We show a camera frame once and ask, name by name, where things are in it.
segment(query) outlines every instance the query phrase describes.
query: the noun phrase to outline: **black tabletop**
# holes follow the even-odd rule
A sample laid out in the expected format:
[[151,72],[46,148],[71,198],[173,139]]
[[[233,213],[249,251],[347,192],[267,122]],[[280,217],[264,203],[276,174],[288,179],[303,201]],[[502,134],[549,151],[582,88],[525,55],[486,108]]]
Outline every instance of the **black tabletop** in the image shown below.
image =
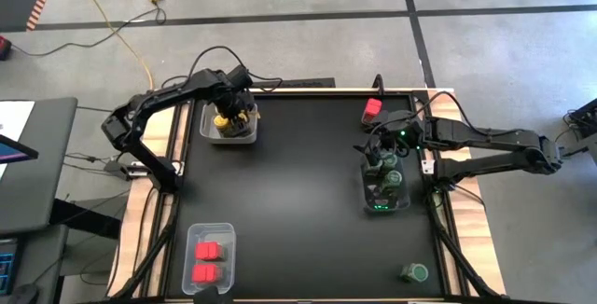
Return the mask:
[[[410,109],[408,95],[385,109]],[[404,160],[408,210],[371,218],[363,211],[360,118],[367,96],[257,97],[257,141],[210,145],[194,112],[185,183],[167,297],[181,283],[187,230],[195,223],[231,223],[237,233],[237,299],[397,298],[441,296],[437,243],[423,205],[420,157]],[[401,267],[423,263],[424,283],[398,280]]]
[[[62,225],[21,236],[21,262],[13,289],[19,285],[32,283],[44,270],[48,269],[35,283],[39,291],[36,304],[53,303],[67,234],[68,228]],[[0,304],[9,301],[10,296],[0,297]]]
[[19,142],[39,158],[8,164],[0,178],[0,234],[48,225],[75,111],[75,98],[35,102]]

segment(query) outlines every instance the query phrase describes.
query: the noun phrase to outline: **table leg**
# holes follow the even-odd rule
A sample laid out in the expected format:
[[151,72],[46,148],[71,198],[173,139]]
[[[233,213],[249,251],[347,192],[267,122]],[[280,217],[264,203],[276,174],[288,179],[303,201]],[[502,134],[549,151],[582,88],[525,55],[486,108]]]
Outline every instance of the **table leg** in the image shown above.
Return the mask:
[[59,199],[54,200],[49,222],[65,224],[69,228],[84,230],[108,239],[117,240],[120,233],[120,220]]

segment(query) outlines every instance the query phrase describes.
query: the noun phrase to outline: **concrete floor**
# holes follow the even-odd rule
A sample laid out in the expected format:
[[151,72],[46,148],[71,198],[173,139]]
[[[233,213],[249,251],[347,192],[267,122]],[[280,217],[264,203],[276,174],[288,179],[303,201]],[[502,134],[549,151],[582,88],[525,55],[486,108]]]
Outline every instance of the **concrete floor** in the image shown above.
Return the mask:
[[[99,0],[110,20],[150,9],[146,0]],[[417,9],[541,7],[597,0],[414,0]],[[165,0],[169,19],[213,16],[405,10],[405,0]],[[100,21],[89,0],[48,0],[41,23]],[[523,127],[554,137],[562,115],[597,97],[596,12],[420,18],[438,87],[455,88],[479,126]],[[92,42],[107,30],[9,34],[18,46],[44,51],[63,42]],[[334,76],[338,87],[368,87],[375,74],[388,87],[423,87],[406,18],[287,21],[127,28],[158,83],[187,72],[204,48],[234,48],[252,71],[286,78]],[[227,69],[215,52],[202,65]],[[79,104],[111,108],[146,89],[142,68],[117,39],[91,49],[69,48],[45,58],[18,53],[0,64],[0,99],[72,95]],[[78,111],[70,151],[111,155],[99,129],[104,115]],[[474,156],[487,152],[473,151]],[[597,297],[597,168],[578,156],[552,176],[503,173],[479,179],[496,253],[509,295],[520,299],[591,303]],[[113,195],[119,180],[64,170],[60,196]],[[62,302],[103,293],[69,280]]]

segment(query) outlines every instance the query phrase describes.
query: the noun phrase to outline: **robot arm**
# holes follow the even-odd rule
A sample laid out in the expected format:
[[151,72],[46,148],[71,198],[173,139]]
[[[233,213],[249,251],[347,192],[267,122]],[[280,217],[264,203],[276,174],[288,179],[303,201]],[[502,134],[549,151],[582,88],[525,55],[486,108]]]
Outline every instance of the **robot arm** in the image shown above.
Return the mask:
[[488,173],[524,170],[528,173],[552,174],[562,167],[557,145],[534,131],[499,131],[470,127],[461,121],[442,117],[413,117],[409,111],[381,112],[371,121],[376,139],[371,147],[358,147],[368,158],[375,160],[376,148],[426,148],[429,150],[458,150],[478,147],[507,151],[480,159],[456,161],[435,159],[423,162],[423,172],[432,175],[440,184],[453,185],[463,178]]
[[117,107],[102,124],[112,146],[128,152],[150,170],[149,177],[155,187],[163,192],[175,192],[180,178],[172,163],[156,156],[141,141],[147,121],[156,112],[191,99],[214,104],[222,120],[229,125],[231,136],[248,131],[249,112],[254,100],[248,88],[253,84],[242,65],[228,74],[203,69],[180,85],[133,96],[127,104]]

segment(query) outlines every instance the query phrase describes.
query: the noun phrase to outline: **red cube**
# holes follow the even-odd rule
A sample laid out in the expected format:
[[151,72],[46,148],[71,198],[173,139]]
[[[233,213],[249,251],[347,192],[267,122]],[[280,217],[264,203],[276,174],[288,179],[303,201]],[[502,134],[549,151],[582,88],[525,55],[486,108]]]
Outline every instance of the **red cube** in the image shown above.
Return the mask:
[[220,269],[215,264],[198,264],[193,267],[194,283],[214,283],[220,279]]
[[382,102],[370,98],[367,100],[367,105],[365,106],[365,112],[363,112],[363,117],[361,120],[363,123],[369,123],[372,119],[374,119],[380,112],[382,111]]
[[215,261],[224,258],[224,248],[217,242],[200,242],[195,246],[195,258],[203,261]]

